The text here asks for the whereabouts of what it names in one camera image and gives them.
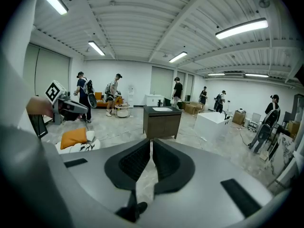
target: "orange sofa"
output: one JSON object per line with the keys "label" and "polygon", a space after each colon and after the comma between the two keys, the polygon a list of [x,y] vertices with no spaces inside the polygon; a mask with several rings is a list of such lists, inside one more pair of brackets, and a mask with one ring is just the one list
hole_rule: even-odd
{"label": "orange sofa", "polygon": [[[108,105],[107,102],[105,102],[104,97],[102,95],[102,92],[95,92],[95,98],[97,101],[97,107],[106,107]],[[124,103],[121,96],[116,98],[115,104],[122,104]]]}

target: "concrete floor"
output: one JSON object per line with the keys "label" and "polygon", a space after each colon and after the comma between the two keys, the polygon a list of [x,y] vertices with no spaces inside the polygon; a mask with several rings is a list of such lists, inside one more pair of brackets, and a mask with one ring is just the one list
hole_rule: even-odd
{"label": "concrete floor", "polygon": [[[107,117],[105,109],[92,109],[92,123],[87,123],[87,127],[89,130],[95,131],[95,137],[100,140],[101,148],[146,137],[146,134],[143,133],[142,125],[143,108],[138,107],[130,111],[131,116],[129,118],[115,118],[115,115]],[[252,153],[242,141],[241,135],[245,143],[250,143],[255,133],[248,129],[239,130],[237,129],[239,125],[232,123],[232,127],[229,129],[225,139],[217,140],[214,144],[209,144],[194,132],[195,120],[195,116],[183,112],[177,139],[173,137],[166,139],[221,155],[244,169],[265,186],[275,178],[269,169],[265,169],[265,162],[259,158],[259,155]],[[85,126],[85,123],[79,120],[64,122],[60,126],[49,124],[47,125],[48,134],[42,138],[42,141],[56,144],[61,141],[61,136],[64,132],[83,126]],[[136,191],[139,202],[152,202],[153,187],[157,181],[157,171],[152,160],[151,148],[150,161],[137,181]]]}

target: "cardboard box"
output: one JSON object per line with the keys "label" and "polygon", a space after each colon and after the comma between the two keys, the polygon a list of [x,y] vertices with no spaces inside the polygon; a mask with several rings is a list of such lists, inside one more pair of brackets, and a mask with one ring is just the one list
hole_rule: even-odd
{"label": "cardboard box", "polygon": [[235,111],[232,122],[238,125],[243,125],[245,117],[246,117],[246,113]]}
{"label": "cardboard box", "polygon": [[296,135],[299,131],[299,128],[300,128],[299,122],[289,121],[288,131],[290,132],[290,136]]}

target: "shorts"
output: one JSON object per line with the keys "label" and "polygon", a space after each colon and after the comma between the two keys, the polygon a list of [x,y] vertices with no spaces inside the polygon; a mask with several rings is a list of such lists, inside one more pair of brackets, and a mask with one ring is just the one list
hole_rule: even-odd
{"label": "shorts", "polygon": [[106,101],[113,101],[113,100],[114,100],[114,95],[108,94],[108,98],[106,99]]}

